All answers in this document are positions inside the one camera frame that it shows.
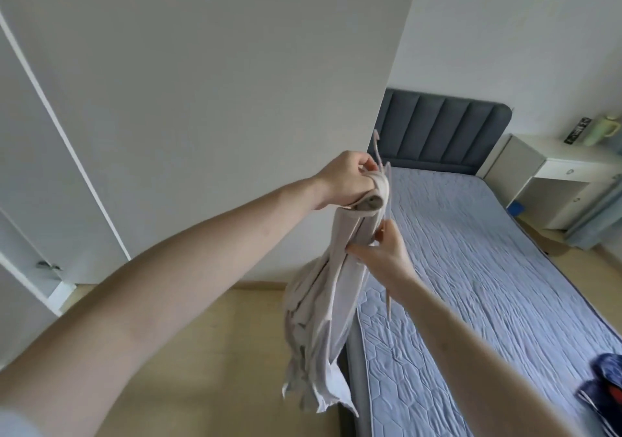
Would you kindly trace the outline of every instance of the mattress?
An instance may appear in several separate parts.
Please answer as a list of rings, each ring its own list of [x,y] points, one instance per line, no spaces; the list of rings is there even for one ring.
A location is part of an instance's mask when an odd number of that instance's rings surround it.
[[[423,281],[587,433],[602,435],[574,398],[588,362],[622,340],[479,178],[393,169],[391,210]],[[404,309],[387,321],[369,277],[347,343],[359,437],[471,435]]]

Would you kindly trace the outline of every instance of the headboard panel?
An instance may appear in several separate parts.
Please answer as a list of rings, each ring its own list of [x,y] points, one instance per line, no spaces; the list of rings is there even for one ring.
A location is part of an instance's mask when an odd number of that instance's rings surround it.
[[[474,175],[511,117],[501,103],[388,88],[376,120],[378,150],[395,167]]]

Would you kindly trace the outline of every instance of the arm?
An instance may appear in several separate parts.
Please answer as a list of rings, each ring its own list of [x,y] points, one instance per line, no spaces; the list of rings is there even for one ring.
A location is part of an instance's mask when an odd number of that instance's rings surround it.
[[[393,221],[386,221],[376,237],[378,247],[350,245],[348,252],[408,311],[474,435],[579,435],[568,418],[421,282]]]
[[[51,325],[0,374],[0,405],[46,436],[93,435],[123,387],[303,217],[373,188],[362,152],[344,152],[294,182],[141,253]]]

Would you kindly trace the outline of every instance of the curtain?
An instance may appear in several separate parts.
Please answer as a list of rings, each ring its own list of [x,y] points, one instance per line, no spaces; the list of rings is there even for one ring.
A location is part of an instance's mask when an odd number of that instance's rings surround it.
[[[618,181],[566,232],[566,243],[588,250],[602,240],[613,224],[622,219],[622,181]]]

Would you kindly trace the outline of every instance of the nightstand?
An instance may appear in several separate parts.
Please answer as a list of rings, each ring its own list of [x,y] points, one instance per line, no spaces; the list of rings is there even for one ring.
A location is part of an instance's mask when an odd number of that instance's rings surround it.
[[[567,229],[622,176],[622,156],[603,146],[513,134],[484,181],[502,205],[517,200],[538,227]]]

